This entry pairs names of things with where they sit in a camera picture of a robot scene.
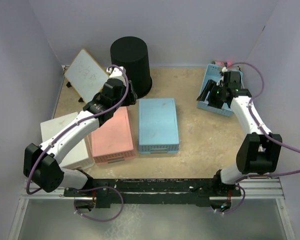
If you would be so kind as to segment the black plastic waste bin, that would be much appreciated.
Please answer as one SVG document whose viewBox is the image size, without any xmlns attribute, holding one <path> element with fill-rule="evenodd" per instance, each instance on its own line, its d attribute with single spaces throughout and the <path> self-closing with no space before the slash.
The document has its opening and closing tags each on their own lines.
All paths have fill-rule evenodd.
<svg viewBox="0 0 300 240">
<path fill-rule="evenodd" d="M 153 81 L 147 44 L 135 36 L 124 36 L 110 46 L 110 59 L 113 65 L 124 67 L 132 82 L 137 98 L 145 97 L 151 90 Z"/>
</svg>

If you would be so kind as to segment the pink plastic basket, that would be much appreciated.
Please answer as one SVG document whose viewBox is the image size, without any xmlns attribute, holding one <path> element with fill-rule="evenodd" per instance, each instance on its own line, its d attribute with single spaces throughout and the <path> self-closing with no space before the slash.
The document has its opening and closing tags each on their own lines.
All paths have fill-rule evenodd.
<svg viewBox="0 0 300 240">
<path fill-rule="evenodd" d="M 113 117 L 91 133 L 92 157 L 96 164 L 109 164 L 136 157 L 128 109 L 120 107 Z"/>
</svg>

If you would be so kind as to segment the light blue plastic basket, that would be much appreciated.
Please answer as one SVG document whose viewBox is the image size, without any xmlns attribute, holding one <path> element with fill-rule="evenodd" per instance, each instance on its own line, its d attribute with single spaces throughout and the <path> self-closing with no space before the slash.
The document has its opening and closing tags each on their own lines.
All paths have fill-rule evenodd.
<svg viewBox="0 0 300 240">
<path fill-rule="evenodd" d="M 138 152 L 175 154 L 180 139 L 174 98 L 145 98 L 138 104 Z"/>
</svg>

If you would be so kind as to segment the white plastic basket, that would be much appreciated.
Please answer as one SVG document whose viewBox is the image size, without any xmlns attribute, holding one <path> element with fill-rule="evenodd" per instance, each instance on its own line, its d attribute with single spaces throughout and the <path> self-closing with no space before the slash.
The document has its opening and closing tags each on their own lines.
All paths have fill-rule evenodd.
<svg viewBox="0 0 300 240">
<path fill-rule="evenodd" d="M 73 112 L 40 123 L 42 149 L 54 154 L 60 167 L 69 170 L 85 170 L 95 162 L 92 157 L 89 134 L 99 127 L 97 118 L 88 111 Z"/>
</svg>

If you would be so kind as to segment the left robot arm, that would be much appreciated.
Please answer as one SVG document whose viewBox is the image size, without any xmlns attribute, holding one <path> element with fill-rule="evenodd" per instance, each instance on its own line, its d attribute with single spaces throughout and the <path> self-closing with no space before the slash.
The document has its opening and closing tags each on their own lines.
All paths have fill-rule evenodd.
<svg viewBox="0 0 300 240">
<path fill-rule="evenodd" d="M 43 190 L 50 193 L 59 187 L 75 189 L 81 196 L 93 191 L 93 178 L 81 170 L 60 166 L 65 156 L 87 135 L 102 127 L 120 107 L 135 105 L 137 95 L 127 78 L 110 77 L 78 116 L 61 132 L 40 145 L 25 148 L 23 174 L 27 177 L 29 195 Z M 35 183 L 37 190 L 31 191 Z"/>
</svg>

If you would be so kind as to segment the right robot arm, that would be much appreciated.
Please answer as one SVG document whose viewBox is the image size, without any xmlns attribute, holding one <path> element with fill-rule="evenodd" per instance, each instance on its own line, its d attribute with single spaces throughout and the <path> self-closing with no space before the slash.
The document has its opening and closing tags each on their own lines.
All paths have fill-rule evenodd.
<svg viewBox="0 0 300 240">
<path fill-rule="evenodd" d="M 259 176 L 276 170 L 282 137 L 272 133 L 260 118 L 250 91 L 242 86 L 239 71 L 230 70 L 221 72 L 219 77 L 205 77 L 197 101 L 205 103 L 205 110 L 218 114 L 227 106 L 236 115 L 245 134 L 235 163 L 220 170 L 219 179 L 212 183 L 216 195 L 225 195 L 230 185 L 245 176 Z"/>
</svg>

